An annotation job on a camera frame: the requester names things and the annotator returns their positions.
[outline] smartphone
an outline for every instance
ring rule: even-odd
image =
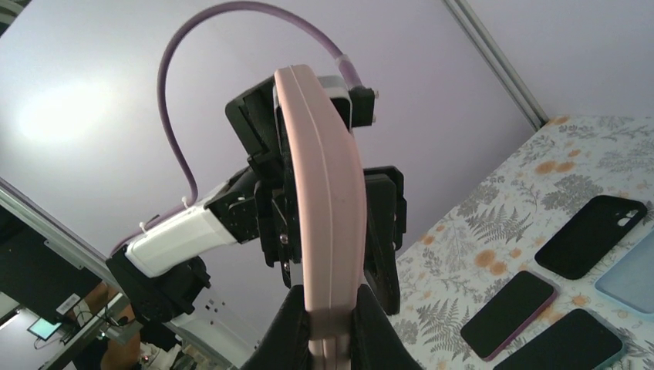
[[[461,337],[484,361],[492,360],[556,298],[549,283],[518,272],[462,328]]]
[[[591,199],[537,253],[542,267],[583,278],[643,217],[645,204],[608,195]]]
[[[634,311],[647,320],[654,320],[654,232],[641,240],[618,263],[595,282],[600,293]]]
[[[507,357],[495,370],[604,368],[625,352],[622,340],[578,308]]]
[[[27,328],[27,331],[41,339],[42,341],[47,341],[54,335],[57,330],[59,330],[59,327],[61,326],[61,323],[58,322],[56,324],[51,324],[49,321],[40,318],[37,320],[34,324],[30,325],[29,328]]]

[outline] black bracket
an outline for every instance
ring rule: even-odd
[[[127,245],[121,247],[108,260],[116,281],[130,299],[140,322],[169,322],[194,311],[193,301],[203,288],[209,288],[210,276],[199,257],[182,262],[161,276],[147,277],[125,256]]]
[[[365,169],[368,227],[363,273],[387,315],[399,312],[395,252],[406,232],[403,176],[395,167]]]

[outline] pink phone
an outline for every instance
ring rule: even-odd
[[[518,272],[462,328],[461,337],[490,361],[556,299],[552,284]]]

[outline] computer screen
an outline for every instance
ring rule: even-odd
[[[57,329],[61,326],[61,323],[51,324],[44,318],[40,318],[34,324],[32,324],[27,331],[41,338],[43,341],[47,341],[53,334],[57,332]]]

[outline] table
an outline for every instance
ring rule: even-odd
[[[567,281],[534,255],[599,194],[641,200],[647,217],[592,271]],[[654,119],[562,116],[538,131],[397,260],[400,313],[390,318],[427,369],[492,368],[575,308],[599,313],[628,346],[613,368],[654,370],[654,322],[599,296],[593,283],[654,227]],[[492,362],[459,330],[511,277],[528,269],[559,296]]]

